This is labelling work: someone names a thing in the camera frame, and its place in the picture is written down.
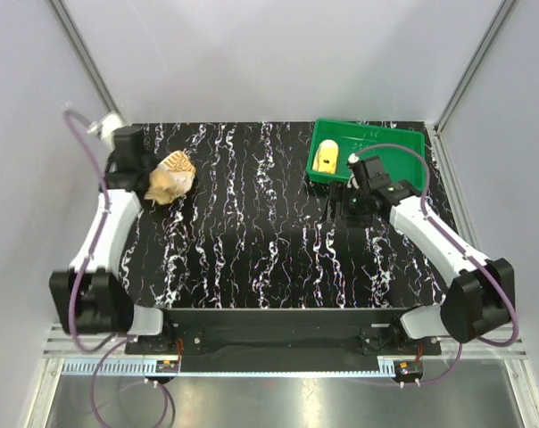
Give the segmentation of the yellow towel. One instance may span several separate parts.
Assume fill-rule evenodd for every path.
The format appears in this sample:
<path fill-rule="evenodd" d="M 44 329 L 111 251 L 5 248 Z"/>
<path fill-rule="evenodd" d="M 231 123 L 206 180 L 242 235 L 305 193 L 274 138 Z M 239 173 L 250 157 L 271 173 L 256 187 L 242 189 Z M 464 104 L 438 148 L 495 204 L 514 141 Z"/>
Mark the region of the yellow towel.
<path fill-rule="evenodd" d="M 312 170 L 325 174 L 335 174 L 339 156 L 339 148 L 336 141 L 326 139 L 322 141 L 315 153 Z"/>

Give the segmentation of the orange striped towel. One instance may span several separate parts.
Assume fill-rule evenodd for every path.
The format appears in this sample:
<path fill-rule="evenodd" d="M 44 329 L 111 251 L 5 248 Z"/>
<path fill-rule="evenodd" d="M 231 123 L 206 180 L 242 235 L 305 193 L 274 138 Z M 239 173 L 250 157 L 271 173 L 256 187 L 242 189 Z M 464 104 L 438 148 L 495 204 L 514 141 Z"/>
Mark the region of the orange striped towel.
<path fill-rule="evenodd" d="M 190 191 L 196 168 L 185 152 L 175 151 L 164 158 L 149 177 L 144 199 L 168 205 Z"/>

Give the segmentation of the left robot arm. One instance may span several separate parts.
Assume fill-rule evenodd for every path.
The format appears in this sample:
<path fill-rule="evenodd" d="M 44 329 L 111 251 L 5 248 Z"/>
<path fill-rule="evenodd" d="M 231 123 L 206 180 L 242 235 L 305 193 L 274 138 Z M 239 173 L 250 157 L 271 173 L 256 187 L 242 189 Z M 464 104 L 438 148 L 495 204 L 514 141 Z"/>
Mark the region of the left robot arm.
<path fill-rule="evenodd" d="M 153 350 L 165 353 L 175 346 L 177 332 L 164 324 L 161 310 L 135 304 L 119 276 L 123 249 L 149 185 L 152 156 L 140 127 L 117 128 L 110 138 L 114 169 L 103 175 L 95 216 L 79 252 L 66 270 L 50 276 L 50 293 L 63 330 L 72 337 L 145 336 Z"/>

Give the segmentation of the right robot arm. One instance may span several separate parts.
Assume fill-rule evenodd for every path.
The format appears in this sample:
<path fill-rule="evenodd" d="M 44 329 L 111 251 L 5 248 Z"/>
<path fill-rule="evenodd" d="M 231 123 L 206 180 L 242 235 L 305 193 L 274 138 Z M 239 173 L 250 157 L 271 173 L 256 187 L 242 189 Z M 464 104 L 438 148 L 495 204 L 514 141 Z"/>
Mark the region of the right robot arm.
<path fill-rule="evenodd" d="M 421 339 L 447 336 L 458 343 L 515 321 L 514 269 L 506 259 L 490 259 L 461 239 L 428 206 L 427 197 L 406 180 L 394 181 L 379 157 L 351 154 L 347 183 L 334 183 L 331 200 L 351 226 L 378 216 L 403 233 L 444 280 L 444 301 L 407 309 L 389 327 L 394 350 L 409 353 Z"/>

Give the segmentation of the green plastic bin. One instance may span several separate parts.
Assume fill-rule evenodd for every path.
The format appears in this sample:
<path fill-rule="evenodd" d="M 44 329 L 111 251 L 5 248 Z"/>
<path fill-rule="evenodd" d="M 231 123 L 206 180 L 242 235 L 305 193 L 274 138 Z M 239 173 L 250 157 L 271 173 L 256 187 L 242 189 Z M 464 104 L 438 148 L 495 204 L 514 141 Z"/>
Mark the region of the green plastic bin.
<path fill-rule="evenodd" d="M 336 172 L 323 173 L 313 168 L 322 142 L 337 144 Z M 422 191 L 427 184 L 427 168 L 420 159 L 426 155 L 426 139 L 417 130 L 318 119 L 315 123 L 305 169 L 304 187 L 310 196 L 324 198 L 332 183 L 347 184 L 351 177 L 348 159 L 357 154 L 364 161 L 377 156 L 394 181 L 406 180 Z"/>

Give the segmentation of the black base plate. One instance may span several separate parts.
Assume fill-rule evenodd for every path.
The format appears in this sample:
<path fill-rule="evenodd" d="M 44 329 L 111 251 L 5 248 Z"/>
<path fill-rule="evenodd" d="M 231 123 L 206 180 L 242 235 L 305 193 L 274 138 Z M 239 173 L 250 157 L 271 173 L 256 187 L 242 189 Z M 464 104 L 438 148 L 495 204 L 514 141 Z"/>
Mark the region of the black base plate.
<path fill-rule="evenodd" d="M 137 356 L 181 353 L 186 374 L 365 372 L 379 357 L 438 356 L 433 336 L 396 344 L 403 309 L 172 309 L 157 336 L 128 345 Z"/>

